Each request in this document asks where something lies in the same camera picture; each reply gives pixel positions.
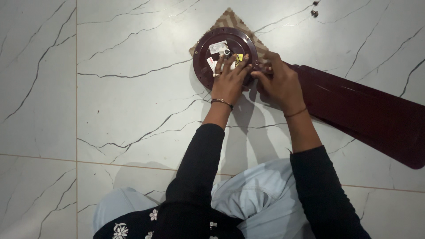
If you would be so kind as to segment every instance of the bracelet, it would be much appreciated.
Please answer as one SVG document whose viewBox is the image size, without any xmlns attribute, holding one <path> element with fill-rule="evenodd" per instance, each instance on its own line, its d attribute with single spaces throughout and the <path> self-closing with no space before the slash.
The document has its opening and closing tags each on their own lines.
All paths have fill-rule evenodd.
<svg viewBox="0 0 425 239">
<path fill-rule="evenodd" d="M 233 110 L 233 105 L 222 99 L 211 99 L 211 104 L 214 102 L 221 102 L 221 103 L 227 104 L 230 107 L 231 111 Z"/>
<path fill-rule="evenodd" d="M 307 110 L 307 107 L 305 107 L 303 110 L 301 110 L 301 111 L 298 111 L 297 113 L 295 113 L 295 114 L 291 114 L 291 115 L 288 115 L 288 116 L 286 116 L 286 115 L 283 115 L 285 118 L 289 118 L 289 117 L 292 117 L 292 116 L 295 116 L 295 115 L 297 115 L 297 114 L 301 114 L 301 113 L 303 113 L 304 111 L 306 111 Z"/>
</svg>

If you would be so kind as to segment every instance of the black sleeve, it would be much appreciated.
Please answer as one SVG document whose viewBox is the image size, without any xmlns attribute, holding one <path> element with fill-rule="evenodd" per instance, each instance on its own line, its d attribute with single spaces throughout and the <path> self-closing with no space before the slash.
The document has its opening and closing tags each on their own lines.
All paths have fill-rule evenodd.
<svg viewBox="0 0 425 239">
<path fill-rule="evenodd" d="M 158 209 L 153 238 L 209 238 L 211 190 L 224 130 L 205 124 L 196 130 Z"/>
<path fill-rule="evenodd" d="M 290 158 L 298 197 L 316 238 L 370 238 L 344 194 L 325 147 Z"/>
</svg>

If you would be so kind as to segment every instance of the person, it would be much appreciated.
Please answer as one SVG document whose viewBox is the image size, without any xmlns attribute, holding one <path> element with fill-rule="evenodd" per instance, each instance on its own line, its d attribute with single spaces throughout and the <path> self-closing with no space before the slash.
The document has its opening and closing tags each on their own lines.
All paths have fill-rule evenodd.
<svg viewBox="0 0 425 239">
<path fill-rule="evenodd" d="M 276 159 L 213 186 L 224 129 L 242 82 L 251 71 L 249 56 L 233 70 L 235 57 L 220 58 L 212 103 L 182 159 L 175 179 L 157 205 L 132 188 L 117 188 L 97 205 L 95 239 L 253 239 L 305 238 L 306 219 L 317 239 L 370 238 L 344 194 L 325 147 L 314 129 L 298 75 L 273 52 L 273 71 L 262 72 L 257 88 L 282 109 L 292 141 L 290 160 Z"/>
</svg>

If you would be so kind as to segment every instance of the hand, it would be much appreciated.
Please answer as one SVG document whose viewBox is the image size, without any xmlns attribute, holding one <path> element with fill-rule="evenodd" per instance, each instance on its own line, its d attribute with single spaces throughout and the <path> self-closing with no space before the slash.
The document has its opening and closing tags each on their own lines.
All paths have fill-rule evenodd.
<svg viewBox="0 0 425 239">
<path fill-rule="evenodd" d="M 298 74 L 291 70 L 282 60 L 279 54 L 268 51 L 264 59 L 272 63 L 273 76 L 270 79 L 260 71 L 254 71 L 251 75 L 259 79 L 257 88 L 264 88 L 268 95 L 280 106 L 285 115 L 296 114 L 305 109 Z"/>
<path fill-rule="evenodd" d="M 246 54 L 242 62 L 240 62 L 233 71 L 230 71 L 230 66 L 235 60 L 236 56 L 231 56 L 227 60 L 220 57 L 215 66 L 215 72 L 216 74 L 220 73 L 221 65 L 224 62 L 223 72 L 215 77 L 211 91 L 211 97 L 213 99 L 222 99 L 232 105 L 235 105 L 242 95 L 242 83 L 244 82 L 245 76 L 252 68 L 251 64 L 245 67 L 249 60 L 249 55 Z"/>
</svg>

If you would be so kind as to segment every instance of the yellow sticker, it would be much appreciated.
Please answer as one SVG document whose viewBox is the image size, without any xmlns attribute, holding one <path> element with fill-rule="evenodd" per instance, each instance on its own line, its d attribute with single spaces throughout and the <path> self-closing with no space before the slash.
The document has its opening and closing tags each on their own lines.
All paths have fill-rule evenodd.
<svg viewBox="0 0 425 239">
<path fill-rule="evenodd" d="M 233 55 L 236 56 L 236 60 L 235 60 L 235 67 L 236 67 L 243 60 L 244 55 L 243 54 L 233 54 Z"/>
</svg>

